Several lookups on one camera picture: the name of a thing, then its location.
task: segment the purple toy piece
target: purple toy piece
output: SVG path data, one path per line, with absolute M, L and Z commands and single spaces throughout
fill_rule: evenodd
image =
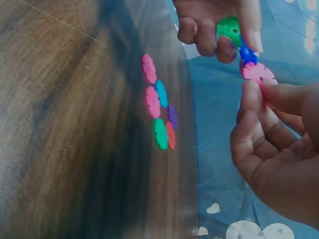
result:
M 178 120 L 177 120 L 177 112 L 174 108 L 174 106 L 169 105 L 168 108 L 168 118 L 169 121 L 171 122 L 171 124 L 173 125 L 174 129 L 177 129 L 177 125 L 178 125 Z

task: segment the blue toy piece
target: blue toy piece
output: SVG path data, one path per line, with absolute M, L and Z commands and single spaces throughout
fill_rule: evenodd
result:
M 159 95 L 159 102 L 162 107 L 167 108 L 168 100 L 167 100 L 167 92 L 165 90 L 164 83 L 160 80 L 156 81 L 155 89 Z
M 251 50 L 246 43 L 244 42 L 244 39 L 242 38 L 242 36 L 240 35 L 240 39 L 243 42 L 243 45 L 240 47 L 239 50 L 239 54 L 241 59 L 244 60 L 244 66 L 248 63 L 248 62 L 253 62 L 255 65 L 257 65 L 258 62 L 258 56 L 255 55 L 254 51 Z

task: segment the light blue toy piece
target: light blue toy piece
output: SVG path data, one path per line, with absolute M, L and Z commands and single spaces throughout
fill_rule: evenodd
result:
M 167 100 L 167 92 L 165 90 L 164 83 L 160 80 L 158 80 L 155 83 L 155 89 L 159 95 L 159 102 L 162 107 L 167 108 L 168 107 L 168 100 Z

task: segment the plastic toy piece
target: plastic toy piece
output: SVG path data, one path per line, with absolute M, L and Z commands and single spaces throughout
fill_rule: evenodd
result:
M 149 112 L 153 118 L 160 117 L 160 101 L 159 96 L 153 86 L 146 88 L 146 103 L 149 108 Z
M 176 148 L 176 135 L 175 131 L 173 129 L 173 125 L 170 122 L 166 123 L 166 130 L 167 130 L 167 136 L 168 136 L 168 145 L 171 149 Z
M 154 122 L 155 140 L 162 150 L 168 149 L 168 136 L 165 124 L 162 119 L 156 119 Z
M 240 39 L 240 28 L 237 18 L 227 17 L 222 19 L 217 25 L 217 32 L 220 35 L 228 36 L 238 47 L 242 46 Z
M 157 80 L 156 68 L 152 58 L 148 54 L 142 56 L 142 70 L 147 81 L 155 84 Z
M 252 62 L 248 62 L 243 68 L 243 77 L 246 80 L 255 81 L 259 86 L 261 86 L 263 79 L 274 79 L 275 75 L 261 63 L 257 63 L 257 65 L 255 65 Z
M 155 89 L 159 95 L 159 101 L 161 106 L 163 106 L 164 108 L 167 108 L 168 106 L 167 93 L 166 93 L 163 82 L 158 80 L 155 84 Z
M 241 59 L 244 60 L 244 65 L 246 65 L 248 62 L 253 62 L 255 65 L 257 65 L 258 56 L 256 56 L 255 52 L 246 45 L 242 36 L 240 36 L 240 39 L 243 42 L 243 45 L 240 47 L 239 54 Z
M 169 121 L 173 125 L 173 128 L 177 129 L 177 125 L 178 125 L 177 112 L 176 112 L 174 106 L 169 105 L 167 111 L 168 111 L 168 119 L 169 119 Z

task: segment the orange toy piece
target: orange toy piece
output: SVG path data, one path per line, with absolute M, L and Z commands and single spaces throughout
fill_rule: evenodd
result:
M 175 130 L 173 128 L 173 125 L 170 122 L 166 123 L 166 130 L 168 135 L 168 145 L 171 149 L 175 149 L 176 148 Z

